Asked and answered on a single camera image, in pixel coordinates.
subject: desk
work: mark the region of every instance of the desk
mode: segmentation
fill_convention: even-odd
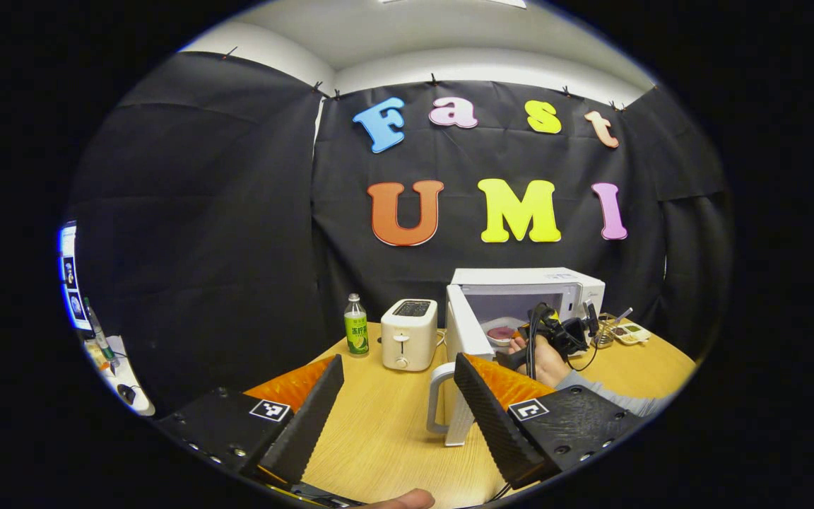
[[[106,342],[109,344],[110,348],[113,352],[119,354],[119,367],[116,368],[115,373],[112,374],[107,368],[106,370],[100,371],[100,376],[102,377],[103,381],[111,387],[111,390],[115,393],[117,399],[120,399],[122,403],[127,405],[127,408],[133,410],[133,412],[138,413],[142,416],[152,416],[155,413],[155,407],[153,403],[150,402],[149,398],[146,397],[146,393],[141,389],[139,386],[139,382],[136,379],[136,375],[134,374],[133,368],[130,366],[130,358],[127,358],[125,354],[125,346],[124,342],[122,341],[122,336],[109,336],[106,338]],[[136,393],[134,397],[133,404],[127,404],[123,397],[119,396],[119,384],[126,385],[127,387],[132,387]]]
[[[382,345],[375,341],[381,326],[369,323],[368,329],[365,357],[350,355],[345,339],[316,357],[341,354],[345,384],[303,482],[363,502],[420,487],[432,493],[439,508],[479,505],[494,496],[506,483],[478,425],[462,447],[444,447],[443,435],[426,431],[430,373],[447,361],[445,346],[438,347],[426,371],[388,370],[382,366]],[[571,364],[582,367],[590,358],[588,352],[571,358]],[[581,374],[623,395],[661,397],[677,390],[694,367],[685,354],[653,335],[647,344],[615,341],[598,351]],[[442,415],[443,397],[439,401]]]

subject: plastic bottle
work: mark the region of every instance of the plastic bottle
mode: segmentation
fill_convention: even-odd
[[[360,305],[360,296],[351,293],[345,309],[345,332],[348,335],[348,350],[353,355],[369,352],[369,333],[366,332],[366,310]]]
[[[109,346],[109,342],[106,341],[106,334],[102,331],[100,320],[96,318],[96,313],[93,312],[93,307],[90,306],[90,298],[84,297],[83,304],[84,307],[87,308],[87,318],[90,319],[90,325],[93,326],[93,334],[95,336],[94,339],[96,339],[96,344],[100,345],[102,354],[109,360],[109,362],[116,368],[119,367],[119,360],[117,360],[115,357],[115,352],[112,351],[112,347]]]

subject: gray sleeve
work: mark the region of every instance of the gray sleeve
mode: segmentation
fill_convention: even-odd
[[[607,390],[601,386],[601,382],[588,381],[582,377],[577,371],[571,371],[564,380],[555,386],[555,389],[562,390],[571,387],[572,385],[582,385],[588,390],[604,397],[609,402],[620,406],[621,409],[630,410],[631,413],[637,416],[647,416],[656,412],[668,405],[670,400],[674,399],[676,392],[665,397],[629,397],[620,396],[612,390]]]

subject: computer monitor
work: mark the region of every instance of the computer monitor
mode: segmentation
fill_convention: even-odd
[[[64,294],[65,309],[75,329],[93,331],[90,318],[83,306],[81,285],[78,282],[77,261],[74,257],[74,239],[77,236],[77,221],[69,221],[59,231],[59,274],[61,292]]]

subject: computer mouse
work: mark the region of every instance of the computer mouse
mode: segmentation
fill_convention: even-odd
[[[119,396],[122,396],[122,399],[125,400],[127,404],[133,405],[136,393],[131,387],[127,387],[125,384],[119,383],[116,389],[117,393],[119,393]]]

